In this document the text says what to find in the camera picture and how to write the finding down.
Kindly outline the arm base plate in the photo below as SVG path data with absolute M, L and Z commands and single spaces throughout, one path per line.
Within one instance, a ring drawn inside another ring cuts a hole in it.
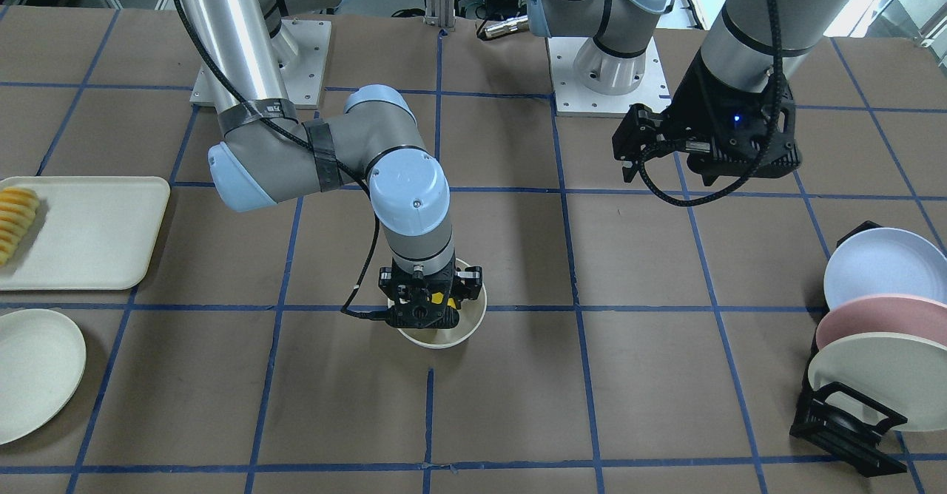
M 632 58 L 607 55 L 590 37 L 551 37 L 547 50 L 558 116 L 622 118 L 633 104 L 661 112 L 672 100 L 653 39 Z
M 318 109 L 331 31 L 328 20 L 286 19 L 273 38 L 213 44 L 209 52 L 247 100 L 281 98 L 295 109 Z

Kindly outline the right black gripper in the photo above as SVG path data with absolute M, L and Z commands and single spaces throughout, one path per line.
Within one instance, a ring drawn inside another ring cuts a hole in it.
M 386 309 L 385 323 L 392 328 L 452 329 L 459 325 L 463 302 L 477 300 L 483 286 L 481 267 L 445 267 L 433 274 L 405 271 L 396 264 L 379 270 L 378 286 L 392 302 Z M 452 296 L 453 308 L 433 305 L 436 292 Z

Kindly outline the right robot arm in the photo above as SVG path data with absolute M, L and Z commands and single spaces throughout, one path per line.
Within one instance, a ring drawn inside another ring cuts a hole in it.
M 456 264 L 450 186 L 405 99 L 368 85 L 342 115 L 303 122 L 260 0 L 173 2 L 210 77 L 223 140 L 210 147 L 209 169 L 223 202 L 247 212 L 356 184 L 392 263 L 378 279 L 389 308 L 354 316 L 402 329 L 469 321 L 462 308 L 480 298 L 482 268 Z

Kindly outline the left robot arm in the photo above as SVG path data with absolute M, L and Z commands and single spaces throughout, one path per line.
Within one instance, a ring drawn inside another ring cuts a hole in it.
M 780 178 L 801 164 L 792 73 L 849 0 L 725 0 L 666 109 L 631 104 L 613 133 L 629 183 L 673 152 L 711 185 Z M 673 0 L 527 0 L 530 31 L 581 37 L 574 70 L 589 89 L 632 92 L 646 50 Z

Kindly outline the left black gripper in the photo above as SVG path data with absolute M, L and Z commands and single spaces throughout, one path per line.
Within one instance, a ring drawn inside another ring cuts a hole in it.
M 743 176 L 764 146 L 773 87 L 767 81 L 762 92 L 734 89 L 717 79 L 703 59 L 694 58 L 663 112 L 633 104 L 613 133 L 613 157 L 622 163 L 624 182 L 632 183 L 646 161 L 681 150 L 683 141 L 708 143 L 687 157 L 687 167 L 707 186 L 721 176 Z M 787 79 L 781 79 L 781 87 L 777 133 L 755 177 L 784 177 L 802 163 L 795 140 L 796 106 Z

